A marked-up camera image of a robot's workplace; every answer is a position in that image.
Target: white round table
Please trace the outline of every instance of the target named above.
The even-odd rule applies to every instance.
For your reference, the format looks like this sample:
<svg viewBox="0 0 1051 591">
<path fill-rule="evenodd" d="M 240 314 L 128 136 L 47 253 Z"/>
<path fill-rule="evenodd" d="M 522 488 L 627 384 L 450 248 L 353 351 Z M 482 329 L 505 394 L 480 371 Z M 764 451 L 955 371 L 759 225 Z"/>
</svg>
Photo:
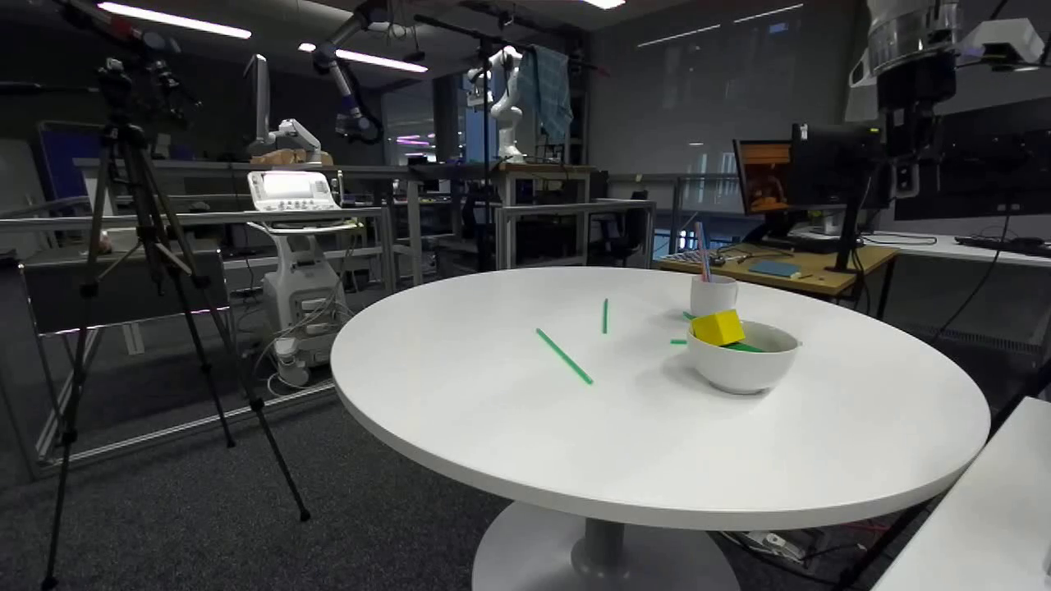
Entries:
<svg viewBox="0 0 1051 591">
<path fill-rule="evenodd" d="M 685 298 L 688 275 L 642 271 L 429 284 L 353 314 L 330 371 L 389 451 L 514 498 L 476 591 L 735 589 L 700 533 L 887 516 L 943 494 L 988 438 L 949 357 L 760 286 L 742 286 L 739 314 L 800 351 L 769 394 L 714 390 L 682 349 Z"/>
</svg>

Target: white bowl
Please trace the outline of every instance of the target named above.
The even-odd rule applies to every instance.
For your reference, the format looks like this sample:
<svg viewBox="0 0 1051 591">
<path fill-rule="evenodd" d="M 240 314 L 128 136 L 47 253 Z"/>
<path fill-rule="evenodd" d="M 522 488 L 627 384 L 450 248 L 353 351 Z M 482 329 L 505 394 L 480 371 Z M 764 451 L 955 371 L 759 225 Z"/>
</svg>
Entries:
<svg viewBox="0 0 1051 591">
<path fill-rule="evenodd" d="M 799 337 L 760 322 L 746 322 L 746 345 L 759 351 L 714 349 L 688 335 L 688 360 L 713 387 L 760 394 L 788 376 L 799 351 Z"/>
</svg>

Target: tripod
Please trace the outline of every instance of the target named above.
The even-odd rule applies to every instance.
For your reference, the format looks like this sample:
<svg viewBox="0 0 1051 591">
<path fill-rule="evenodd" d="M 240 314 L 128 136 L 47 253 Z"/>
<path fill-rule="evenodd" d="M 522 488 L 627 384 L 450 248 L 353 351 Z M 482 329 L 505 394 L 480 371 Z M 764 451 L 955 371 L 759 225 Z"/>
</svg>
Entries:
<svg viewBox="0 0 1051 591">
<path fill-rule="evenodd" d="M 162 110 L 165 114 L 173 114 L 169 103 L 169 90 L 173 79 L 165 69 L 165 63 L 152 63 L 148 69 L 148 92 L 152 100 L 156 100 L 153 92 L 162 90 Z M 156 177 L 152 170 L 148 161 L 148 132 L 140 126 L 135 126 L 135 119 L 140 119 L 140 87 L 135 87 L 135 79 L 124 74 L 124 66 L 118 59 L 109 59 L 99 69 L 99 90 L 104 95 L 109 104 L 109 126 L 100 136 L 100 169 L 99 169 L 99 187 L 94 187 L 94 205 L 90 205 L 90 228 L 88 228 L 88 256 L 86 256 L 86 284 L 78 289 L 82 298 L 82 314 L 78 314 L 78 333 L 75 333 L 75 354 L 73 354 L 73 390 L 69 390 L 69 405 L 58 408 L 58 428 L 61 428 L 61 471 L 58 471 L 58 494 L 54 494 L 54 512 L 51 512 L 51 533 L 48 533 L 48 555 L 47 555 L 47 579 L 42 589 L 54 584 L 54 557 L 58 557 L 58 535 L 61 535 L 61 512 L 66 512 L 66 488 L 69 488 L 69 451 L 78 441 L 78 405 L 86 399 L 86 384 L 88 384 L 88 324 L 90 324 L 90 306 L 99 298 L 99 292 L 104 289 L 104 275 L 128 264 L 136 250 L 145 253 L 148 274 L 153 278 L 153 286 L 162 289 L 165 278 L 169 284 L 181 314 L 186 322 L 198 360 L 199 360 L 199 376 L 208 380 L 210 402 L 216 408 L 219 428 L 222 428 L 222 441 L 226 447 L 234 447 L 234 435 L 231 425 L 222 416 L 222 405 L 213 384 L 213 364 L 208 360 L 208 351 L 199 345 L 199 333 L 192 324 L 192 313 L 191 313 L 191 298 L 186 298 L 186 286 L 199 292 L 199 298 L 208 301 L 208 314 L 231 354 L 231 364 L 240 376 L 240 387 L 260 420 L 260 430 L 279 464 L 279 474 L 296 498 L 298 520 L 309 522 L 309 510 L 298 495 L 298 486 L 289 474 L 289 464 L 268 430 L 266 420 L 266 402 L 251 390 L 249 376 L 240 364 L 240 354 L 234 349 L 234 335 L 222 324 L 216 301 L 210 298 L 210 275 L 198 274 L 198 258 L 191 250 L 191 241 L 178 221 L 178 214 L 169 210 L 165 191 L 156 187 Z M 113 185 L 124 181 L 132 208 L 135 208 L 135 232 L 136 244 L 135 250 L 128 250 L 124 256 L 113 256 L 113 264 L 100 267 L 100 210 L 104 210 L 104 196 L 113 191 Z"/>
</svg>

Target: yellow object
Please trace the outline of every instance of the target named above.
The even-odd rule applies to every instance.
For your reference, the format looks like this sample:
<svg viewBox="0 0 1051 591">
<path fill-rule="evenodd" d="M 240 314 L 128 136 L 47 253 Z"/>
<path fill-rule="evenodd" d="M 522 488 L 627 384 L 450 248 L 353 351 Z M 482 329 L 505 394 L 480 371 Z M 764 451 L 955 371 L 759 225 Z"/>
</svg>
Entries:
<svg viewBox="0 0 1051 591">
<path fill-rule="evenodd" d="M 714 349 L 746 341 L 746 324 L 735 314 L 735 309 L 722 309 L 714 314 L 700 314 L 700 320 L 691 320 L 688 333 L 691 333 L 696 341 L 706 341 L 706 345 L 714 345 Z"/>
</svg>

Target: ceiling light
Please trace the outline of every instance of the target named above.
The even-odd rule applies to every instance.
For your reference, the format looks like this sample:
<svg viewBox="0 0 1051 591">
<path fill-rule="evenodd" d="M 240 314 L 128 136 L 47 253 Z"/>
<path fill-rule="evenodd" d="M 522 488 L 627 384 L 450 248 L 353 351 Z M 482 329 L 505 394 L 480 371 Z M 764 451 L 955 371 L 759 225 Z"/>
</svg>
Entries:
<svg viewBox="0 0 1051 591">
<path fill-rule="evenodd" d="M 642 38 L 642 44 L 636 44 L 636 48 L 662 45 L 662 44 L 675 44 L 675 38 L 688 38 L 688 37 L 701 37 L 701 33 L 714 33 L 714 31 L 722 31 L 722 25 L 719 25 L 719 22 L 710 22 L 710 25 L 700 25 L 700 31 L 682 31 L 682 33 Z"/>
<path fill-rule="evenodd" d="M 624 6 L 624 0 L 585 0 L 585 2 L 592 2 L 592 6 L 598 6 L 598 10 Z"/>
<path fill-rule="evenodd" d="M 769 17 L 778 17 L 778 14 L 795 14 L 800 10 L 805 2 L 788 2 L 788 6 L 774 6 L 774 10 L 760 10 L 760 14 L 746 14 L 746 17 L 735 17 L 731 22 L 752 22 L 752 20 L 769 20 Z"/>
<path fill-rule="evenodd" d="M 132 17 L 132 20 L 181 25 L 181 31 L 199 31 L 199 33 L 213 33 L 213 37 L 251 38 L 251 33 L 240 31 L 240 25 L 186 20 L 186 17 L 178 17 L 178 14 L 156 14 L 156 10 L 140 10 L 140 6 L 128 6 L 128 2 L 99 2 L 99 10 L 118 14 L 118 17 Z"/>
<path fill-rule="evenodd" d="M 364 66 L 377 66 L 377 69 L 428 74 L 428 66 L 421 66 L 421 63 L 399 63 L 399 59 L 383 59 L 383 56 L 371 56 L 371 53 L 336 48 L 336 56 L 344 63 L 364 63 Z"/>
</svg>

